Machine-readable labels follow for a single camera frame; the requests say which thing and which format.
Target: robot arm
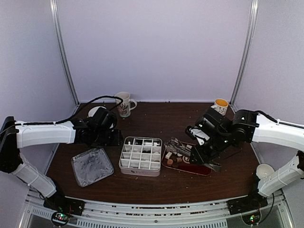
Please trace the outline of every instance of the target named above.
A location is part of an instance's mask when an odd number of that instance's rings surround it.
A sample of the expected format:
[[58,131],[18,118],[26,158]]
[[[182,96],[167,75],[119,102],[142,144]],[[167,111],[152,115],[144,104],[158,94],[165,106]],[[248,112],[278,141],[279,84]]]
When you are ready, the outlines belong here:
[[186,133],[199,142],[190,156],[190,162],[198,165],[211,164],[227,147],[240,142],[266,142],[298,149],[298,154],[288,164],[268,176],[260,176],[257,192],[263,197],[304,177],[303,125],[248,110],[237,111],[231,121],[210,108],[197,120],[195,127],[187,127]]
[[72,119],[63,123],[31,123],[7,117],[0,132],[0,171],[11,173],[29,186],[37,189],[53,208],[70,211],[68,202],[56,182],[40,173],[20,153],[19,149],[47,143],[85,143],[88,146],[119,145],[122,136],[114,129],[116,115],[99,108],[92,117]]

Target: white backdrop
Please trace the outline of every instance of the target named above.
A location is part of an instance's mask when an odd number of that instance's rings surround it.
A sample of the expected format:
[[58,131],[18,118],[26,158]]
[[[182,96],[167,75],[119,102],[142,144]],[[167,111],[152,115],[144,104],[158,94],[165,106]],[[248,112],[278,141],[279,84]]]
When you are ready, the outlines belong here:
[[[0,124],[7,116],[22,121],[55,121],[75,108],[60,62],[49,1],[0,1]],[[54,145],[21,150],[44,171]],[[16,228],[28,187],[0,172],[0,227]]]
[[251,0],[58,0],[81,102],[128,91],[140,101],[231,98]]
[[[238,109],[263,110],[304,124],[304,1],[260,1],[252,49],[236,100]],[[296,150],[255,144],[275,170]],[[304,181],[283,188],[297,228],[303,228]]]

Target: wooden table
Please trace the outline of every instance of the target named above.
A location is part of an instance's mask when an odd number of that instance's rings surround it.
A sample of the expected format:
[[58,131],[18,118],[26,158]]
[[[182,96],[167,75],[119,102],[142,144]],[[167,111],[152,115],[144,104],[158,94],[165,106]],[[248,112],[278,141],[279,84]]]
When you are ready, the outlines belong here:
[[[98,105],[86,107],[78,117],[84,118],[88,111]],[[118,118],[117,128],[123,136],[161,138],[163,142],[172,136],[181,141],[197,143],[185,134],[188,125],[194,125],[210,103],[139,103],[128,118]],[[232,110],[227,112],[232,118]],[[92,185],[81,188],[77,185],[71,166],[71,158],[89,150],[83,144],[61,144],[48,170],[48,176],[55,179],[70,197],[114,203],[167,204],[219,200],[247,195],[253,183],[253,172],[258,161],[250,144],[245,143],[242,151],[230,147],[222,153],[217,162],[222,172],[212,172],[204,177],[161,168],[158,177],[132,176],[122,174],[119,169],[120,147],[106,147],[105,150],[114,166],[114,174]]]

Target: white mug with floral design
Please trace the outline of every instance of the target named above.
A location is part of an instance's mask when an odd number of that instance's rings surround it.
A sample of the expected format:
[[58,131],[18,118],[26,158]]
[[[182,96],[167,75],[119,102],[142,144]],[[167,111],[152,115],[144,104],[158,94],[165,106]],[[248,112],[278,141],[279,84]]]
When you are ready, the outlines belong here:
[[131,94],[127,92],[119,92],[115,96],[123,99],[123,102],[117,107],[118,113],[121,117],[126,118],[131,115],[131,110],[136,108],[137,102],[134,99],[131,99]]
[[226,115],[226,111],[228,109],[228,106],[229,106],[228,101],[219,98],[219,99],[215,100],[214,105],[211,106],[211,108],[215,109],[216,111],[218,111],[222,115]]

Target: silver metal tray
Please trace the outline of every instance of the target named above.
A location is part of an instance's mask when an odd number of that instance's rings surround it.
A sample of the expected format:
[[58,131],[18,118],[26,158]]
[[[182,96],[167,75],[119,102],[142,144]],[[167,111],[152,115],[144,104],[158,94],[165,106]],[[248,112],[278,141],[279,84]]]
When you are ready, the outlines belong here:
[[104,149],[91,149],[72,158],[77,184],[85,187],[114,173]]

